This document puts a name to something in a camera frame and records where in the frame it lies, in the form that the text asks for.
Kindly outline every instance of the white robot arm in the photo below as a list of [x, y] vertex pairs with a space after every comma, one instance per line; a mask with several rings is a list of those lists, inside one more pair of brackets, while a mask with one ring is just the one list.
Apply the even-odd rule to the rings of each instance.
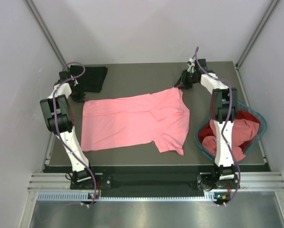
[[[237, 115], [237, 90], [232, 88], [233, 102], [230, 104], [229, 88], [221, 81], [217, 80], [218, 77], [213, 71], [207, 70], [205, 59], [200, 59], [199, 63], [206, 69], [208, 74], [203, 72], [193, 59], [190, 59], [188, 62], [188, 70], [183, 70], [175, 87], [189, 89], [193, 87], [193, 84], [200, 83], [212, 95], [210, 115], [214, 120], [217, 136], [217, 153], [213, 181], [235, 180], [237, 176], [235, 175], [234, 161], [228, 148], [228, 144], [230, 145], [230, 148], [232, 148], [232, 129]], [[222, 136], [222, 128], [225, 125], [230, 105], [232, 108], [231, 116], [223, 131], [223, 135], [227, 140], [226, 142]]]
[[[46, 126], [50, 132], [53, 132], [57, 138], [56, 125], [54, 119], [54, 110], [53, 110], [53, 93], [57, 89], [59, 84], [54, 86], [53, 92], [51, 95], [40, 101], [41, 110], [46, 122]], [[88, 159], [83, 154], [80, 144], [77, 140], [75, 134], [75, 122], [74, 117], [72, 115], [71, 108], [68, 104], [68, 97], [72, 94], [72, 89], [69, 83], [62, 84], [56, 94], [55, 100], [57, 105], [57, 120], [58, 127], [60, 131], [61, 140], [71, 149], [71, 151], [65, 146], [66, 152], [70, 158], [73, 170], [73, 178], [72, 180], [76, 183], [80, 183], [81, 181], [85, 181], [91, 179], [90, 173], [86, 169], [87, 165], [89, 165]], [[83, 163], [79, 162], [74, 155], [80, 159]]]

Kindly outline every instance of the purple cable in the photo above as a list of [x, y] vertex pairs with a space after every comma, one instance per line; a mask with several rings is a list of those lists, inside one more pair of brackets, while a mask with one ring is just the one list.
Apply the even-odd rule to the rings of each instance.
[[93, 182], [94, 182], [94, 195], [95, 195], [94, 198], [93, 198], [93, 201], [92, 201], [92, 203], [91, 203], [91, 205], [92, 205], [92, 204], [94, 204], [95, 198], [96, 198], [96, 181], [95, 181], [95, 176], [94, 176], [93, 172], [91, 171], [91, 169], [88, 167], [88, 165], [86, 165], [81, 159], [79, 159], [79, 157], [76, 156], [75, 153], [73, 153], [73, 151], [71, 150], [71, 148], [69, 148], [69, 147], [65, 144], [65, 142], [62, 140], [62, 138], [61, 138], [61, 136], [60, 136], [59, 128], [58, 128], [58, 122], [57, 122], [57, 108], [56, 108], [56, 100], [55, 100], [55, 94], [56, 94], [56, 92], [58, 91], [58, 89], [59, 89], [63, 84], [65, 84], [65, 83], [67, 83], [67, 82], [69, 82], [69, 81], [71, 81], [71, 80], [74, 80], [74, 79], [76, 79], [76, 78], [79, 78], [79, 77], [82, 76], [82, 75], [85, 73], [85, 71], [86, 71], [85, 67], [84, 67], [81, 63], [78, 63], [78, 62], [67, 63], [67, 64], [63, 67], [62, 70], [64, 70], [65, 68], [67, 68], [67, 66], [70, 65], [70, 64], [78, 64], [78, 65], [82, 66], [82, 67], [83, 67], [83, 72], [82, 72], [81, 74], [75, 76], [75, 77], [68, 78], [67, 80], [63, 81], [63, 82], [60, 83], [60, 84], [57, 86], [57, 88], [54, 90], [54, 92], [53, 92], [53, 108], [54, 108], [55, 127], [56, 127], [56, 133], [57, 133], [57, 135], [58, 135], [58, 137], [59, 137], [61, 143], [64, 145], [64, 147], [66, 147], [66, 148], [72, 153], [72, 155], [75, 157], [75, 159], [76, 159], [77, 161], [79, 161], [83, 166], [85, 166], [85, 168], [86, 168], [86, 169], [89, 171], [89, 173], [91, 174], [91, 177], [92, 177]]
[[228, 83], [228, 87], [229, 87], [229, 108], [228, 108], [228, 112], [227, 112], [227, 116], [226, 116], [225, 123], [224, 123], [224, 125], [223, 125], [223, 127], [222, 127], [222, 132], [221, 132], [221, 134], [222, 134], [222, 137], [223, 137], [224, 141], [227, 143], [227, 147], [228, 147], [228, 149], [229, 149], [229, 151], [230, 151], [230, 153], [231, 153], [231, 155], [232, 155], [233, 161], [234, 161], [235, 165], [237, 166], [237, 169], [238, 169], [238, 184], [237, 184], [237, 187], [236, 187], [236, 189], [235, 189], [235, 192], [233, 193], [233, 196], [232, 196], [231, 199], [225, 204], [225, 205], [228, 205], [228, 204], [233, 200], [233, 198], [235, 197], [235, 195], [237, 194], [238, 189], [239, 189], [239, 186], [240, 186], [240, 181], [241, 181], [241, 172], [240, 172], [239, 164], [238, 164], [238, 162], [237, 162], [237, 160], [236, 160], [236, 158], [235, 158], [235, 156], [234, 156], [234, 154], [233, 154], [233, 151], [232, 151], [231, 146], [229, 145], [227, 139], [226, 139], [225, 136], [224, 136], [224, 129], [225, 129], [225, 127], [226, 127], [227, 122], [229, 121], [229, 118], [230, 118], [231, 112], [232, 112], [232, 103], [233, 103], [232, 85], [231, 85], [231, 83], [230, 83], [228, 80], [212, 77], [212, 76], [201, 66], [201, 64], [200, 64], [199, 61], [198, 61], [198, 57], [197, 57], [197, 52], [198, 52], [198, 50], [199, 50], [199, 47], [196, 48], [195, 54], [194, 54], [194, 56], [193, 56], [192, 58], [196, 57], [196, 62], [197, 62], [197, 64], [198, 64], [199, 68], [200, 68], [205, 74], [207, 74], [208, 76], [210, 76], [212, 79], [217, 80], [217, 81], [224, 81], [224, 82], [227, 82], [227, 83]]

